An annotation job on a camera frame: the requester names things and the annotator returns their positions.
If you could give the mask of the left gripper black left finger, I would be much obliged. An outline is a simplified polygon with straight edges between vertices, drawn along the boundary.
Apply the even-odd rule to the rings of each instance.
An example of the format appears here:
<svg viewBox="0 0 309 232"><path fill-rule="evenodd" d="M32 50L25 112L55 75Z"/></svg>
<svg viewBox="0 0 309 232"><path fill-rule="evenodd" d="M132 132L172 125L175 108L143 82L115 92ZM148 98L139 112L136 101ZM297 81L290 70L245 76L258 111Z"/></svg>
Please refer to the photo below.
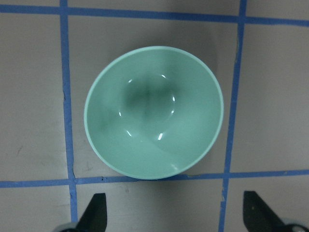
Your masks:
<svg viewBox="0 0 309 232"><path fill-rule="evenodd" d="M74 232L104 232L107 228L107 203L105 193L93 195L90 203L74 228Z"/></svg>

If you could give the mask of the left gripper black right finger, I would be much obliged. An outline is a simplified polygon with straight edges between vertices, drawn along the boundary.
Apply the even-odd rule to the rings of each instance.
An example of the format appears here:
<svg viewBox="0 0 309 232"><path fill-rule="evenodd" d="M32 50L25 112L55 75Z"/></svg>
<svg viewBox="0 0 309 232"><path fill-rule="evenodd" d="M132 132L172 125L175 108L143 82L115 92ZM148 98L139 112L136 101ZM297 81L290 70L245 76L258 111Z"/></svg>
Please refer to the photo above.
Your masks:
<svg viewBox="0 0 309 232"><path fill-rule="evenodd" d="M288 232L283 221L255 191L244 191L243 222L249 232Z"/></svg>

